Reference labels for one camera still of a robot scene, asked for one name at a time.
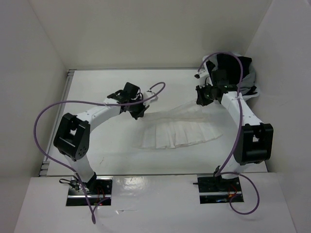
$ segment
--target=white wall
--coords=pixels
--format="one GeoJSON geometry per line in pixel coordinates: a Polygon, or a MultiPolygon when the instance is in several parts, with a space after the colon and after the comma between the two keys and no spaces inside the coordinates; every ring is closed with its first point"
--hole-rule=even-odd
{"type": "Polygon", "coordinates": [[[271,0],[29,0],[67,68],[197,67],[244,53],[271,0]]]}
{"type": "Polygon", "coordinates": [[[311,7],[274,0],[246,55],[253,58],[261,96],[254,112],[274,129],[269,169],[279,174],[298,233],[311,229],[311,7]]]}
{"type": "MultiPolygon", "coordinates": [[[[39,111],[60,100],[66,70],[26,0],[1,0],[0,8],[0,226],[13,232],[31,176],[42,155],[33,124],[39,111]]],[[[38,129],[45,147],[56,109],[38,129]]]]}

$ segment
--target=white garment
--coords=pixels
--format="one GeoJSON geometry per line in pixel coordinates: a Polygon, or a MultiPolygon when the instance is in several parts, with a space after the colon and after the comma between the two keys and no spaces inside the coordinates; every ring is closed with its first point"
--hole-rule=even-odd
{"type": "Polygon", "coordinates": [[[222,135],[208,120],[208,113],[195,100],[166,112],[148,113],[140,118],[135,147],[173,149],[203,143],[222,135]]]}

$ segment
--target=white floor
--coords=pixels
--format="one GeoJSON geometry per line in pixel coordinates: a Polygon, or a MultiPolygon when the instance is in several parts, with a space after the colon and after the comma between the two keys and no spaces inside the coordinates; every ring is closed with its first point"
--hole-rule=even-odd
{"type": "MultiPolygon", "coordinates": [[[[234,213],[228,203],[200,204],[195,175],[114,177],[112,205],[99,207],[93,225],[87,206],[66,207],[68,186],[60,177],[32,178],[15,233],[294,233],[294,225],[276,174],[249,173],[260,193],[260,205],[249,216],[234,213]]],[[[241,178],[244,203],[256,204],[251,184],[241,178]]]]}
{"type": "MultiPolygon", "coordinates": [[[[166,88],[147,111],[170,110],[196,99],[195,87],[198,83],[194,74],[193,69],[75,71],[65,99],[102,102],[107,95],[123,89],[126,82],[146,89],[164,81],[166,88]]],[[[59,119],[64,113],[77,114],[90,107],[84,104],[66,104],[59,119]]],[[[223,133],[216,140],[170,150],[137,149],[132,146],[133,132],[140,121],[134,120],[129,113],[123,113],[92,132],[87,154],[90,165],[99,175],[212,173],[228,156],[237,128],[221,105],[211,104],[205,108],[212,124],[223,133]]],[[[49,154],[67,162],[53,145],[49,154]]],[[[266,171],[265,163],[261,163],[253,165],[246,172],[266,171]]],[[[54,162],[49,166],[48,176],[71,174],[70,170],[54,162]]]]}

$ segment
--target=purple cable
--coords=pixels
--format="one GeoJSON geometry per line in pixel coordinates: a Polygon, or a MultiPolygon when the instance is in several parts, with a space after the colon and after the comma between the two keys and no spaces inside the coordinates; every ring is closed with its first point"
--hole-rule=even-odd
{"type": "Polygon", "coordinates": [[[134,103],[95,103],[95,102],[89,102],[89,101],[82,101],[82,100],[65,100],[65,101],[60,101],[60,102],[56,102],[56,103],[52,103],[51,105],[47,106],[46,108],[44,108],[40,113],[39,115],[37,116],[37,118],[35,119],[35,124],[34,124],[34,139],[35,139],[35,144],[36,146],[38,147],[38,149],[41,151],[41,153],[43,153],[47,158],[51,159],[52,161],[60,164],[60,165],[63,165],[65,167],[67,167],[68,169],[70,169],[71,171],[75,172],[76,173],[76,176],[78,178],[78,181],[82,187],[82,190],[83,190],[83,193],[84,193],[84,196],[86,197],[86,202],[87,202],[87,205],[91,211],[91,214],[92,214],[92,222],[95,224],[96,223],[96,218],[95,218],[95,210],[96,208],[99,206],[100,203],[102,203],[104,200],[106,199],[103,199],[101,200],[100,202],[97,203],[97,205],[94,207],[94,209],[92,209],[92,206],[89,202],[89,199],[87,197],[87,193],[86,193],[86,189],[84,187],[84,184],[81,180],[81,177],[79,176],[79,174],[76,172],[75,169],[73,169],[72,167],[68,166],[67,164],[64,164],[60,161],[58,161],[57,159],[54,159],[52,158],[51,156],[49,156],[40,146],[39,142],[38,142],[38,138],[37,138],[37,132],[36,132],[36,129],[37,129],[37,125],[38,125],[38,121],[40,119],[40,117],[43,115],[43,113],[45,113],[48,109],[56,106],[56,105],[59,105],[59,104],[62,104],[62,103],[84,103],[84,104],[90,104],[90,105],[97,105],[97,106],[132,106],[132,105],[136,105],[136,104],[140,104],[140,103],[144,103],[148,100],[151,100],[153,98],[155,98],[158,94],[160,94],[163,89],[165,88],[165,82],[159,82],[159,83],[156,83],[154,84],[152,87],[150,87],[150,90],[153,89],[154,87],[158,86],[159,84],[162,84],[162,88],[156,92],[153,96],[149,97],[149,98],[146,98],[144,100],[141,100],[141,101],[138,101],[138,102],[134,102],[134,103]]]}
{"type": "Polygon", "coordinates": [[[238,90],[237,90],[237,100],[238,100],[238,104],[239,104],[239,109],[240,109],[240,121],[239,121],[239,128],[238,128],[238,133],[237,133],[237,137],[234,141],[234,144],[233,144],[233,147],[232,147],[232,150],[230,151],[228,157],[226,158],[226,160],[224,161],[223,165],[220,167],[220,169],[218,170],[218,172],[215,174],[215,176],[220,176],[220,175],[225,175],[225,174],[234,174],[234,175],[239,175],[239,176],[242,176],[244,178],[246,178],[251,184],[252,186],[254,187],[255,191],[256,191],[256,194],[257,194],[257,205],[255,206],[255,208],[247,213],[242,213],[242,212],[239,212],[237,211],[236,209],[233,208],[232,206],[232,200],[237,196],[233,196],[230,201],[229,201],[229,204],[230,204],[230,207],[231,209],[240,214],[240,215],[249,215],[253,212],[255,212],[259,206],[259,192],[255,186],[255,184],[248,178],[246,177],[245,175],[242,175],[242,174],[239,174],[239,173],[236,173],[236,172],[222,172],[222,170],[224,169],[224,167],[227,165],[227,163],[229,162],[230,158],[233,156],[233,153],[238,145],[238,141],[239,141],[239,137],[240,137],[240,134],[241,134],[241,130],[242,130],[242,123],[243,123],[243,113],[242,113],[242,105],[241,105],[241,100],[239,98],[239,94],[240,94],[240,89],[241,89],[241,82],[242,82],[242,79],[243,79],[243,66],[242,66],[242,63],[241,61],[239,60],[239,58],[234,55],[233,53],[231,52],[214,52],[212,54],[210,54],[209,56],[207,56],[204,61],[201,63],[200,67],[198,68],[197,72],[200,71],[200,69],[202,68],[202,66],[204,65],[204,63],[213,55],[217,55],[217,54],[227,54],[227,55],[230,55],[230,56],[233,56],[239,63],[240,65],[240,69],[241,69],[241,74],[240,74],[240,80],[239,80],[239,83],[238,83],[238,90]]]}

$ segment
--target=purple hose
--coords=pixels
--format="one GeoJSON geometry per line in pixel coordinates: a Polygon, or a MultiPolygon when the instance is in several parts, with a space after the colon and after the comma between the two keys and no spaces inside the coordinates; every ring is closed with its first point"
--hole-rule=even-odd
{"type": "Polygon", "coordinates": [[[218,170],[218,172],[215,174],[215,176],[220,176],[220,175],[225,175],[225,174],[234,174],[234,175],[239,175],[239,176],[242,176],[244,178],[246,178],[251,184],[252,186],[254,187],[255,191],[256,191],[256,194],[257,194],[257,204],[255,206],[255,208],[247,213],[242,213],[242,212],[239,212],[237,211],[236,209],[233,208],[232,206],[232,200],[237,196],[233,196],[229,203],[230,203],[230,207],[231,209],[240,214],[240,215],[249,215],[253,212],[255,212],[259,206],[259,192],[255,186],[255,184],[248,178],[246,177],[245,175],[242,175],[242,174],[239,174],[239,173],[236,173],[236,172],[222,172],[222,170],[224,169],[224,167],[227,165],[227,163],[229,162],[230,158],[233,156],[233,153],[238,145],[238,141],[239,141],[239,137],[240,137],[240,134],[241,134],[241,130],[242,130],[242,123],[243,123],[243,113],[242,113],[242,105],[241,105],[241,100],[239,98],[239,94],[240,94],[240,89],[241,89],[241,82],[242,82],[242,79],[243,79],[243,66],[242,66],[242,63],[241,61],[239,60],[239,58],[234,55],[233,53],[230,53],[230,52],[215,52],[215,53],[212,53],[210,54],[209,56],[207,56],[204,61],[201,63],[200,67],[198,68],[198,72],[200,71],[200,69],[202,68],[202,66],[204,65],[204,63],[213,55],[217,55],[217,54],[227,54],[227,55],[230,55],[230,56],[233,56],[239,63],[240,65],[240,70],[241,70],[241,74],[240,74],[240,80],[239,80],[239,83],[238,83],[238,90],[237,90],[237,100],[238,100],[238,104],[239,104],[239,109],[240,109],[240,121],[239,121],[239,128],[238,128],[238,133],[237,133],[237,137],[234,141],[234,144],[233,144],[233,147],[228,155],[228,157],[226,158],[226,160],[224,161],[223,165],[220,167],[220,169],[218,170]]]}
{"type": "Polygon", "coordinates": [[[163,91],[163,89],[165,88],[165,82],[159,82],[159,83],[156,83],[155,85],[153,85],[152,87],[150,87],[150,90],[156,86],[158,86],[159,84],[162,84],[162,88],[156,92],[153,96],[149,97],[149,98],[146,98],[144,100],[141,100],[141,101],[138,101],[138,102],[134,102],[134,103],[95,103],[95,102],[88,102],[88,101],[81,101],[81,100],[65,100],[65,101],[60,101],[60,102],[56,102],[56,103],[53,103],[49,106],[47,106],[46,108],[44,108],[40,113],[39,115],[37,116],[37,118],[35,119],[35,124],[34,124],[34,139],[35,139],[35,144],[36,146],[39,148],[39,150],[41,151],[41,153],[43,153],[47,158],[51,159],[52,161],[60,164],[60,165],[63,165],[65,167],[67,167],[68,169],[70,169],[71,171],[75,172],[76,173],[76,176],[78,178],[78,181],[82,187],[82,190],[83,190],[83,193],[84,193],[84,196],[86,197],[86,202],[87,202],[87,205],[91,211],[91,214],[92,214],[92,222],[95,224],[96,223],[96,218],[95,218],[95,210],[96,208],[99,206],[100,203],[102,203],[104,200],[106,199],[103,199],[101,200],[100,202],[97,203],[97,205],[94,207],[94,209],[92,209],[92,206],[89,202],[89,199],[87,197],[87,193],[86,193],[86,189],[84,187],[84,184],[81,180],[81,177],[79,176],[79,174],[76,172],[75,169],[73,169],[72,167],[68,166],[67,164],[64,164],[60,161],[58,161],[57,159],[54,159],[52,158],[51,156],[49,156],[40,146],[39,142],[38,142],[38,138],[37,138],[37,132],[36,132],[36,129],[37,129],[37,125],[38,125],[38,121],[40,119],[40,117],[42,116],[43,113],[45,113],[48,109],[56,106],[56,105],[59,105],[59,104],[62,104],[62,103],[85,103],[85,104],[90,104],[90,105],[97,105],[97,106],[131,106],[131,105],[136,105],[136,104],[140,104],[140,103],[144,103],[148,100],[151,100],[153,98],[155,98],[160,92],[163,91]]]}

